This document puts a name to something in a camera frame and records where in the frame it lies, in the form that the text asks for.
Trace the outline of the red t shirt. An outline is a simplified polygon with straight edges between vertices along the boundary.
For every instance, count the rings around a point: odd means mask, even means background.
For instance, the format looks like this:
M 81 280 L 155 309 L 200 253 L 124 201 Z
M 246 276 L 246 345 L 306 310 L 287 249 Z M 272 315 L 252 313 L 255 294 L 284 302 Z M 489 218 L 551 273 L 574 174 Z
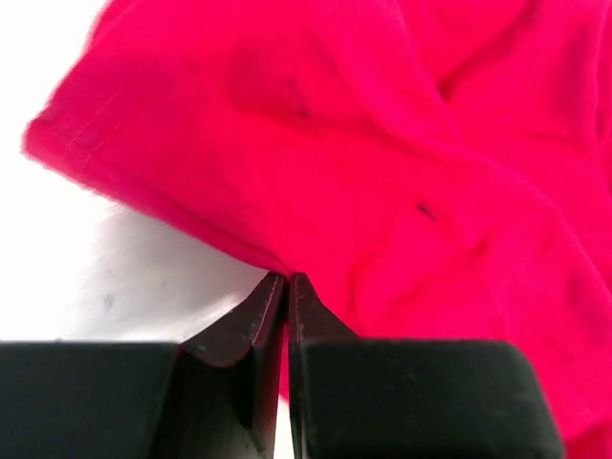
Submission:
M 611 454 L 607 1 L 114 1 L 29 157 L 367 336 L 504 339 Z

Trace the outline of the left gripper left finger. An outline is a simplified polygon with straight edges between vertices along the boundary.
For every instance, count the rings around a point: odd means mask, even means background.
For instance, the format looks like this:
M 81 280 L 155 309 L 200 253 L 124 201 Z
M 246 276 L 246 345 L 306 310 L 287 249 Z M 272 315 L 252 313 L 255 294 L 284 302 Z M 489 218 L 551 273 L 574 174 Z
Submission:
M 5 458 L 270 458 L 285 281 L 184 342 L 1 346 Z

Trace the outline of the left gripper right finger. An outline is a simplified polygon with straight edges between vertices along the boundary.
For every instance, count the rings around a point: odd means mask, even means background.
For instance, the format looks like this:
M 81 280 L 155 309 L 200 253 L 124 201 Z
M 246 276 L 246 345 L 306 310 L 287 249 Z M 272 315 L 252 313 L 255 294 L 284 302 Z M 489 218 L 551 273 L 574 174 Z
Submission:
M 362 339 L 307 275 L 289 287 L 298 458 L 561 458 L 532 366 L 509 343 Z

